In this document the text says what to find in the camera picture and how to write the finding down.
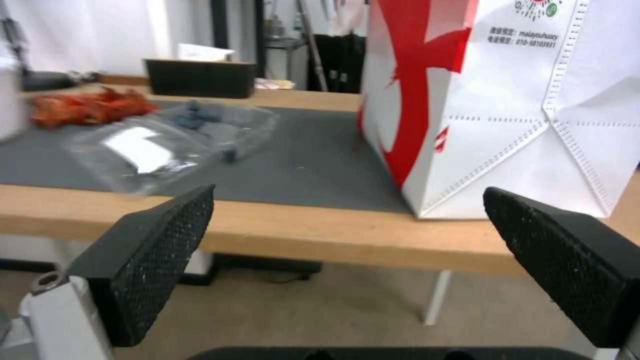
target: clear plastic bag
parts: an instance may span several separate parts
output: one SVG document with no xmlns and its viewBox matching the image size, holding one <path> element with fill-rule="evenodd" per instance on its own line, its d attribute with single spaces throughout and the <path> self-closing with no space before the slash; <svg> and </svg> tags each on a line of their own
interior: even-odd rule
<svg viewBox="0 0 640 360">
<path fill-rule="evenodd" d="M 195 171 L 211 156 L 187 133 L 144 118 L 76 135 L 71 154 L 113 191 L 148 195 Z"/>
<path fill-rule="evenodd" d="M 185 131 L 212 154 L 232 163 L 267 143 L 280 117 L 251 106 L 191 101 L 144 118 Z"/>
</svg>

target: blue object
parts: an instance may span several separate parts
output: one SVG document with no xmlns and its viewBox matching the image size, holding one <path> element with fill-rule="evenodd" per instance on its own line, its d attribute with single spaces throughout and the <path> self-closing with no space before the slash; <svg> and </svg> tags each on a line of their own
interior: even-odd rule
<svg viewBox="0 0 640 360">
<path fill-rule="evenodd" d="M 235 149 L 229 149 L 222 152 L 223 158 L 227 163 L 235 163 L 237 158 L 237 151 Z"/>
<path fill-rule="evenodd" d="M 198 101 L 192 100 L 187 103 L 187 112 L 184 115 L 176 115 L 173 121 L 181 127 L 189 130 L 198 130 L 205 122 L 220 122 L 221 114 L 204 111 Z"/>
</svg>

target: black box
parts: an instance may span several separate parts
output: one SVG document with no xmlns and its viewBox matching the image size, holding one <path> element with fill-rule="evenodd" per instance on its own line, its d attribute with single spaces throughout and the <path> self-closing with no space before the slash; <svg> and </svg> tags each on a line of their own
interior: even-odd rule
<svg viewBox="0 0 640 360">
<path fill-rule="evenodd" d="M 255 64 L 145 59 L 156 95 L 242 99 L 255 90 Z"/>
</svg>

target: white container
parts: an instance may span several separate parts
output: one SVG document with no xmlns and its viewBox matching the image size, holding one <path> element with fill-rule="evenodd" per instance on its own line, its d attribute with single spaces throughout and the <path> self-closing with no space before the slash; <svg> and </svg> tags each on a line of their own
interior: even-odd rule
<svg viewBox="0 0 640 360">
<path fill-rule="evenodd" d="M 0 141 L 28 127 L 29 119 L 20 98 L 18 63 L 11 58 L 0 58 L 0 114 Z"/>
<path fill-rule="evenodd" d="M 498 186 L 611 215 L 640 160 L 640 1 L 373 0 L 359 121 L 419 218 Z"/>
</svg>

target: orange item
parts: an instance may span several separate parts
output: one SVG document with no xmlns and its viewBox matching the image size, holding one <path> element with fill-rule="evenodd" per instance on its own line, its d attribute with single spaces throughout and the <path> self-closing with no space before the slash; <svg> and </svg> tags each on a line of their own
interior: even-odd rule
<svg viewBox="0 0 640 360">
<path fill-rule="evenodd" d="M 39 126 L 54 128 L 64 124 L 107 124 L 157 109 L 133 89 L 122 94 L 112 88 L 103 89 L 97 94 L 36 97 L 31 118 Z"/>
</svg>

